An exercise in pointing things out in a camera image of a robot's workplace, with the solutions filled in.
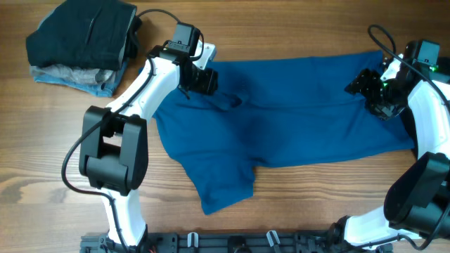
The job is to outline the blue polo shirt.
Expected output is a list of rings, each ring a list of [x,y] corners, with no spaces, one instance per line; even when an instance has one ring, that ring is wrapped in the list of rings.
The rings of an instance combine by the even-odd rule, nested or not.
[[[167,154],[192,180],[205,214],[253,195],[253,169],[341,162],[414,146],[398,117],[382,121],[345,87],[380,51],[211,62],[211,95],[171,92],[154,114]]]

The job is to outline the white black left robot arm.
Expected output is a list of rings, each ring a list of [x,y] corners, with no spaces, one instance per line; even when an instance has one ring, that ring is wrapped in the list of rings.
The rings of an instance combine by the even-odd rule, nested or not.
[[[91,194],[101,197],[109,229],[95,240],[83,237],[81,252],[151,251],[139,200],[148,168],[147,126],[172,91],[214,92],[217,73],[207,64],[216,52],[209,43],[199,43],[194,50],[173,42],[156,46],[119,98],[85,112],[79,172],[88,178]]]

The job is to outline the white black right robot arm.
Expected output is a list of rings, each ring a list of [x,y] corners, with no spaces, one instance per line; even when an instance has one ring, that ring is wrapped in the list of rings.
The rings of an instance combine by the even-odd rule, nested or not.
[[[416,130],[418,159],[388,190],[383,206],[359,216],[345,216],[328,230],[329,252],[384,252],[407,241],[422,251],[435,239],[449,239],[449,76],[435,68],[425,78],[400,84]]]

